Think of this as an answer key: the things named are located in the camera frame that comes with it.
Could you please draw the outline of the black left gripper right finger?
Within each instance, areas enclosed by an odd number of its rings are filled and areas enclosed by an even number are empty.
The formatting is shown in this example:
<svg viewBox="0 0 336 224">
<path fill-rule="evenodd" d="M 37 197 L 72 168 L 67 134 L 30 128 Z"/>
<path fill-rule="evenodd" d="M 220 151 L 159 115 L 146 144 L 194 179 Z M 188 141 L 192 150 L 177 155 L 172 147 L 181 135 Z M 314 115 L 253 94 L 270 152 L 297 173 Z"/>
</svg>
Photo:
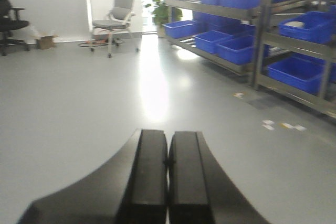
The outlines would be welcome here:
<svg viewBox="0 0 336 224">
<path fill-rule="evenodd" d="M 202 132 L 176 131 L 169 150 L 170 223 L 267 223 L 224 172 Z"/>
</svg>

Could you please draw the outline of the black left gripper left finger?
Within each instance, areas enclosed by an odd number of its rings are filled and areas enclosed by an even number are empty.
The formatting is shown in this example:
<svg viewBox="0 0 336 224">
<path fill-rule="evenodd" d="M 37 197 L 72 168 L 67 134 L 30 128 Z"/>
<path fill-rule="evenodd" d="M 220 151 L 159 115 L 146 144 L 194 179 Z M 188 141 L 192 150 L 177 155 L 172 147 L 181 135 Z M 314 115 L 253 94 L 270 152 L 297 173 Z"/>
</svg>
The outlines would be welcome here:
<svg viewBox="0 0 336 224">
<path fill-rule="evenodd" d="M 165 223 L 167 142 L 161 130 L 136 130 L 103 165 L 33 201 L 18 223 Z"/>
</svg>

